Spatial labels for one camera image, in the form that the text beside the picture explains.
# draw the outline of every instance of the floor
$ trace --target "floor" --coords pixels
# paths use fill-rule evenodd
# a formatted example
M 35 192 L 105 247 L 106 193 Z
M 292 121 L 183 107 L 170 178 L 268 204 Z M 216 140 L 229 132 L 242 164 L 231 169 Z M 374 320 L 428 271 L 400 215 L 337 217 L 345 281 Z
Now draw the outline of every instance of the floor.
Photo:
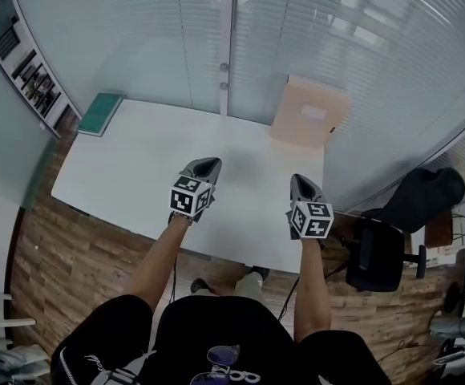
M 79 214 L 51 197 L 51 188 L 75 138 L 74 121 L 60 127 L 62 139 L 48 166 L 33 207 L 22 223 L 14 255 L 11 293 L 12 315 L 32 317 L 37 324 L 13 331 L 17 344 L 36 342 L 48 354 L 97 305 L 120 295 L 122 287 L 148 251 L 153 240 L 130 233 L 94 217 Z M 348 237 L 353 219 L 340 217 L 336 232 Z M 334 240 L 325 241 L 325 272 L 347 258 Z M 212 286 L 233 288 L 245 273 L 242 264 L 182 250 L 177 260 L 176 297 L 189 294 L 193 279 L 202 277 Z M 452 267 L 428 269 L 416 280 L 406 269 L 397 292 L 358 293 L 344 283 L 345 274 L 327 283 L 333 304 L 333 328 L 360 334 L 375 358 L 393 351 L 402 340 L 433 344 L 427 333 L 431 316 L 443 303 L 451 282 L 463 281 L 463 258 Z M 273 271 L 263 291 L 268 307 L 279 315 L 297 275 Z M 168 303 L 172 280 L 155 314 L 153 330 Z M 283 325 L 293 329 L 292 297 Z M 420 383 L 432 367 L 439 346 L 420 346 L 384 359 L 382 368 L 393 383 Z

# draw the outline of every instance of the green folder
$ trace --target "green folder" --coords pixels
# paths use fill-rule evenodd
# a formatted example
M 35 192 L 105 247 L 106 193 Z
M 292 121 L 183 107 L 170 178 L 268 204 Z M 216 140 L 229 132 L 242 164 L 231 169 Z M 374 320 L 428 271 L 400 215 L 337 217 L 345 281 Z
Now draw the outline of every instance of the green folder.
M 103 136 L 104 130 L 106 130 L 121 101 L 121 95 L 99 93 L 79 122 L 78 132 L 91 136 Z

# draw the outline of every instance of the window blind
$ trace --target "window blind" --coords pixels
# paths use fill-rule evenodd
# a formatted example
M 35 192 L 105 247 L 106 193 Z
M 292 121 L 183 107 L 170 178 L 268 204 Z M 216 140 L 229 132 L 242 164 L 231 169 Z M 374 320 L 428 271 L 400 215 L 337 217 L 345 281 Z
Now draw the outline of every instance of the window blind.
M 18 0 L 81 112 L 100 91 L 219 112 L 216 0 Z
M 324 192 L 348 209 L 465 127 L 465 0 L 238 0 L 229 114 L 271 124 L 288 74 L 347 91 Z

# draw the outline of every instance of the white table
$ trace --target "white table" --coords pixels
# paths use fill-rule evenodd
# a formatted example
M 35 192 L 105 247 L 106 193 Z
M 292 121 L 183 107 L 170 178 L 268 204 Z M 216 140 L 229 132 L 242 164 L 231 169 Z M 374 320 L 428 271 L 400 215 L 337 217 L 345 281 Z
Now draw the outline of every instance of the white table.
M 289 239 L 289 180 L 321 186 L 323 149 L 280 143 L 269 126 L 217 114 L 124 100 L 104 136 L 78 135 L 52 196 L 133 233 L 157 238 L 167 225 L 169 188 L 191 160 L 223 161 L 216 201 L 183 247 L 298 272 L 301 248 Z

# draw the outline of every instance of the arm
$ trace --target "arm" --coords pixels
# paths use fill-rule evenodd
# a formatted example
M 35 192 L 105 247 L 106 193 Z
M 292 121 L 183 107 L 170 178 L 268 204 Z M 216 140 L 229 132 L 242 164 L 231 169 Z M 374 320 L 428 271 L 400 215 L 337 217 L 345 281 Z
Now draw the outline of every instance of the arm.
M 295 342 L 330 329 L 330 298 L 317 240 L 302 238 L 300 281 L 295 301 Z
M 154 312 L 167 286 L 170 272 L 189 226 L 190 222 L 187 218 L 178 215 L 172 218 L 131 276 L 124 288 L 124 294 L 142 298 Z

